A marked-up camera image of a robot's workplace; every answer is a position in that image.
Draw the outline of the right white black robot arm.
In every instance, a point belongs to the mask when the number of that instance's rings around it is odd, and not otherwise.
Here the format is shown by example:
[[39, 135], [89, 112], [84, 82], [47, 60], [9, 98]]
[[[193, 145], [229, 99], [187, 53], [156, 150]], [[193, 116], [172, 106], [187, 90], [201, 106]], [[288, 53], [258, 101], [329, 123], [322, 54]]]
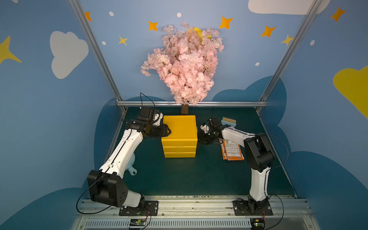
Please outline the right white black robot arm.
[[271, 150], [266, 135], [247, 133], [231, 126], [210, 127], [201, 125], [198, 140], [212, 144], [216, 139], [232, 141], [245, 149], [246, 160], [251, 167], [251, 188], [248, 194], [248, 204], [254, 209], [260, 209], [268, 202], [268, 178], [275, 154]]

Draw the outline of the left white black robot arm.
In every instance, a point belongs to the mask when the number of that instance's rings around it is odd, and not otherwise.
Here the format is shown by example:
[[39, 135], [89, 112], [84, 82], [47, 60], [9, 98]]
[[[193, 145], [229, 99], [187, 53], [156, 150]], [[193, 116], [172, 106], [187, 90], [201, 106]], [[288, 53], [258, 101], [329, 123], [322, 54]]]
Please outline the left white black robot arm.
[[112, 155], [99, 170], [92, 170], [88, 174], [90, 199], [117, 208], [142, 209], [143, 195], [129, 190], [123, 180], [124, 173], [134, 151], [144, 140], [144, 137], [162, 138], [170, 134], [170, 129], [163, 123], [161, 117], [153, 122], [130, 120]]

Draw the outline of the right circuit board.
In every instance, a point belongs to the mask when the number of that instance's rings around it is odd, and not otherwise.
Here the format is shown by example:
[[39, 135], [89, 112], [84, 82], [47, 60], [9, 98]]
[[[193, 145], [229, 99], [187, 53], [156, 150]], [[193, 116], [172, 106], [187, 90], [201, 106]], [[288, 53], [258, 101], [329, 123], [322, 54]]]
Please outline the right circuit board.
[[265, 229], [265, 220], [260, 218], [252, 218], [250, 219], [251, 230], [264, 230]]

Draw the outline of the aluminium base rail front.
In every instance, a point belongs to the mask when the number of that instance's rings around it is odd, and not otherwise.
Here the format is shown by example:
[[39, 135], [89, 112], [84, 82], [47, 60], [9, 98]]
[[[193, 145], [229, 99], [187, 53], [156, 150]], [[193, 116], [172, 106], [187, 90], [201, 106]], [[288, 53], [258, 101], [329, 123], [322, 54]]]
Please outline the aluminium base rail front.
[[[157, 216], [119, 216], [89, 199], [82, 201], [73, 230], [250, 230], [250, 219], [264, 219], [265, 230], [318, 230], [319, 224], [307, 200], [279, 195], [270, 198], [273, 216], [236, 216], [232, 202], [246, 200], [234, 195], [147, 196], [159, 201]], [[131, 219], [145, 219], [144, 228], [130, 228]]]

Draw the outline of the yellow drawer cabinet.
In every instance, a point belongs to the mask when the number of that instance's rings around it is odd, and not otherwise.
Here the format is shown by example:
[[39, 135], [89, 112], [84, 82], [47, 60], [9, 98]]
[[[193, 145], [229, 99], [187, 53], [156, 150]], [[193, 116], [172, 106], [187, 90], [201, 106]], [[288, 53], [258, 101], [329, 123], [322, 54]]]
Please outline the yellow drawer cabinet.
[[165, 158], [194, 158], [197, 148], [197, 126], [194, 115], [165, 116], [163, 123], [171, 134], [162, 138]]

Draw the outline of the orange flower seed bag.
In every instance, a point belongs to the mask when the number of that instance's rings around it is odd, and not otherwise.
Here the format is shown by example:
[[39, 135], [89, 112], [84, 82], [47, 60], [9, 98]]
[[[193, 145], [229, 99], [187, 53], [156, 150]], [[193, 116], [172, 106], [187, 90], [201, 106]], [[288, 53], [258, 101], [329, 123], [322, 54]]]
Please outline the orange flower seed bag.
[[221, 152], [222, 152], [222, 158], [223, 158], [223, 160], [228, 160], [227, 159], [227, 154], [226, 154], [226, 148], [225, 148], [225, 145], [223, 143], [223, 139], [219, 138], [219, 144], [220, 144], [220, 147], [221, 147]]

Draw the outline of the light blue hand brush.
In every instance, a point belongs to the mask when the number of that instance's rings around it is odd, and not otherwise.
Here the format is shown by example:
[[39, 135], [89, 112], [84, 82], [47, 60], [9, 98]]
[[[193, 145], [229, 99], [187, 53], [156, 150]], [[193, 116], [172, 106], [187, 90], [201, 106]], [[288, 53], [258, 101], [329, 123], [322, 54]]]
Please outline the light blue hand brush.
[[231, 119], [231, 118], [227, 118], [227, 117], [223, 117], [221, 120], [221, 124], [224, 125], [229, 125], [231, 127], [236, 127], [236, 120]]

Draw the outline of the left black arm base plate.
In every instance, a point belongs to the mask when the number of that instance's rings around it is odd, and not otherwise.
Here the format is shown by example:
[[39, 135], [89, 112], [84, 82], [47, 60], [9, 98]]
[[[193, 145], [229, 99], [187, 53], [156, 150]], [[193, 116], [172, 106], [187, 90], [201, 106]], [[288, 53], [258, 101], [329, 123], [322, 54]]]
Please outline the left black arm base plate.
[[119, 216], [157, 216], [159, 208], [159, 201], [148, 200], [144, 201], [137, 207], [122, 206], [119, 210]]

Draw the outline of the left circuit board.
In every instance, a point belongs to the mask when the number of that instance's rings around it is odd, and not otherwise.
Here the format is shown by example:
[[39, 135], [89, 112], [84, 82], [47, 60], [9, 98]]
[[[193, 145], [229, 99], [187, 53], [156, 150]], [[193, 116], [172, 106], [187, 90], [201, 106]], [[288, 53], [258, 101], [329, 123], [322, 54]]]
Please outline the left circuit board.
[[131, 219], [129, 221], [129, 227], [130, 228], [144, 228], [146, 226], [146, 220], [145, 219]]

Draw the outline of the circuit board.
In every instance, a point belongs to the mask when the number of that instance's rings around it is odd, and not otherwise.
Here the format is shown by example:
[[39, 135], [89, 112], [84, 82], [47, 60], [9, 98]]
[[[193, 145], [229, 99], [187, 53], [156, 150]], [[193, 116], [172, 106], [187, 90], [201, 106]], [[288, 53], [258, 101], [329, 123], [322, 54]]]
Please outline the circuit board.
[[260, 218], [252, 218], [250, 219], [251, 230], [264, 230], [265, 229], [265, 220]]
[[144, 228], [146, 226], [146, 220], [145, 219], [131, 219], [129, 221], [129, 227], [130, 228]]

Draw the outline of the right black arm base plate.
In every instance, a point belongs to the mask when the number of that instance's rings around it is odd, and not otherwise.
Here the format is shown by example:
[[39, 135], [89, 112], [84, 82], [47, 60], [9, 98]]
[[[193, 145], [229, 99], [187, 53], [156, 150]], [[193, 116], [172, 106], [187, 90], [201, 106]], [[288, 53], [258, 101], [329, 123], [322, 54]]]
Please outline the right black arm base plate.
[[268, 200], [256, 204], [253, 201], [237, 199], [232, 202], [233, 210], [236, 216], [273, 216]]

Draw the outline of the pink blossom artificial tree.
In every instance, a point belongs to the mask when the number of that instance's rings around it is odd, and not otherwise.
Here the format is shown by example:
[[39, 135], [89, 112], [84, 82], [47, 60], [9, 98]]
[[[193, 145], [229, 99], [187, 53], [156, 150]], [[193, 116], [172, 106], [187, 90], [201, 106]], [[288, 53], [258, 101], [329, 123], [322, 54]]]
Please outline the pink blossom artificial tree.
[[216, 29], [200, 30], [186, 22], [182, 26], [182, 32], [173, 25], [163, 29], [163, 48], [148, 55], [141, 72], [150, 76], [149, 71], [155, 70], [181, 106], [181, 114], [188, 115], [189, 106], [203, 101], [214, 85], [218, 53], [224, 45]]

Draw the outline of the light blue dustpan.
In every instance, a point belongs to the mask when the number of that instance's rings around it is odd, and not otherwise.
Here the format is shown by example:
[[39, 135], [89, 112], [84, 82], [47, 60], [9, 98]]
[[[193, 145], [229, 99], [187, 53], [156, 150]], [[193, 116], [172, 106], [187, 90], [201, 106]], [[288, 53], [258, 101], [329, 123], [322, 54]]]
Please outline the light blue dustpan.
[[137, 174], [137, 170], [134, 168], [135, 160], [136, 160], [136, 155], [133, 153], [126, 166], [126, 171], [129, 171], [130, 175], [132, 176], [135, 176]]

